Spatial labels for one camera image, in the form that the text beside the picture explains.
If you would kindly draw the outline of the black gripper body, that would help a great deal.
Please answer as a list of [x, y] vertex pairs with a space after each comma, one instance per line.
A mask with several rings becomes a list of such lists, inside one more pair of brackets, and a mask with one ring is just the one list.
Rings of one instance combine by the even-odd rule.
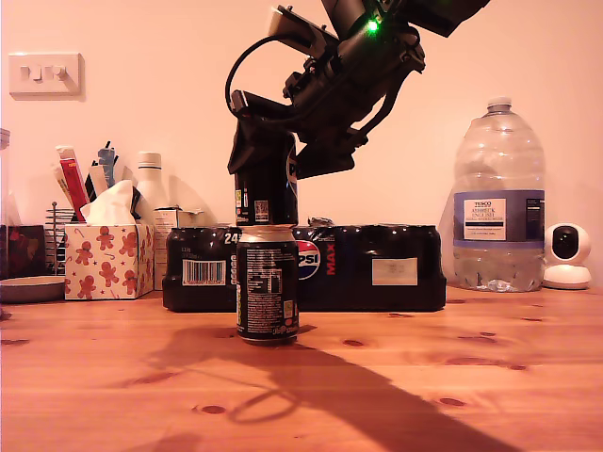
[[303, 73], [285, 82], [288, 105], [244, 90], [233, 92], [233, 114], [298, 134], [303, 142], [345, 141], [353, 123], [401, 85], [399, 48], [393, 43], [342, 43], [308, 59]]

